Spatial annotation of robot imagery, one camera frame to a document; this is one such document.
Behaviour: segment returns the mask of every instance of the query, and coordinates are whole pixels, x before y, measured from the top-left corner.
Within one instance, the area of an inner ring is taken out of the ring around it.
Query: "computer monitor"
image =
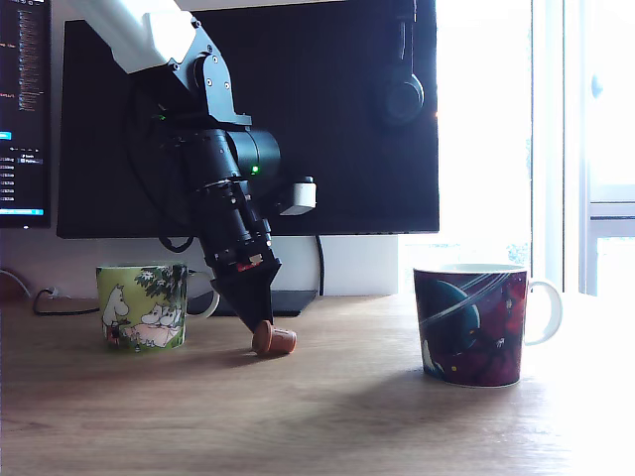
[[[50,0],[0,0],[0,228],[51,226],[50,38]]]
[[[404,54],[394,3],[194,12],[228,64],[236,112],[251,115],[254,127],[273,134],[286,173],[315,178],[317,208],[302,216],[269,217],[274,235],[439,230],[435,2],[419,0],[414,30],[423,109],[397,126],[377,106]],[[85,22],[67,22],[64,37],[58,234],[188,236],[178,159],[147,140],[150,121],[132,134],[131,156],[171,219],[152,206],[126,162],[121,124],[129,77]],[[143,98],[137,108],[140,118],[158,112]]]

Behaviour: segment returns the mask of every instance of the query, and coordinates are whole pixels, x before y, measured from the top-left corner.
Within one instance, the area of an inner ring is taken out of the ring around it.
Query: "mug handle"
[[[188,273],[188,281],[190,280],[190,278],[192,278],[194,276],[205,276],[205,278],[209,282],[212,281],[212,277],[208,273],[203,273],[203,272],[200,272],[200,271],[189,272]],[[200,313],[200,314],[186,313],[186,317],[200,317],[200,318],[203,318],[203,319],[207,319],[207,318],[211,317],[211,315],[214,314],[214,311],[218,307],[218,303],[220,302],[220,294],[214,288],[211,289],[211,292],[213,293],[213,299],[211,300],[211,304],[209,305],[209,307],[205,311]]]
[[[551,339],[554,334],[560,328],[560,324],[563,321],[563,296],[560,291],[556,289],[554,285],[549,283],[548,281],[543,280],[530,280],[529,281],[529,292],[531,289],[535,287],[545,288],[547,291],[547,295],[549,296],[549,300],[552,302],[552,315],[549,319],[547,327],[543,330],[543,334],[536,340],[525,341],[525,345],[537,345],[542,344],[543,342],[547,342]]]

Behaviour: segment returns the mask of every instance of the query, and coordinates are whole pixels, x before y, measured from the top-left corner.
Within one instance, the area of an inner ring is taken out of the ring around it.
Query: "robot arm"
[[[280,150],[234,111],[227,65],[207,32],[174,0],[73,0],[135,85],[164,110],[188,185],[190,221],[212,283],[253,332],[273,322],[270,287],[281,263],[261,209],[301,214],[316,205],[311,178],[264,187]],[[260,182],[256,189],[253,181]],[[267,197],[266,203],[258,203]]]

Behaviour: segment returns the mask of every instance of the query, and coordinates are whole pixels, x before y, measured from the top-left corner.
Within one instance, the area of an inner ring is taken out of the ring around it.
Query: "dark blue mug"
[[[561,294],[514,265],[446,265],[415,270],[424,371],[451,384],[501,387],[520,379],[523,343],[540,344],[559,329]],[[525,341],[527,295],[541,286],[552,303],[541,336]]]

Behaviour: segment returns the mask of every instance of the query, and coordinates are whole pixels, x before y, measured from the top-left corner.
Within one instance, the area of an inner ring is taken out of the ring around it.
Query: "bottle cork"
[[[260,356],[291,354],[298,341],[293,330],[280,329],[263,320],[254,332],[251,348]]]

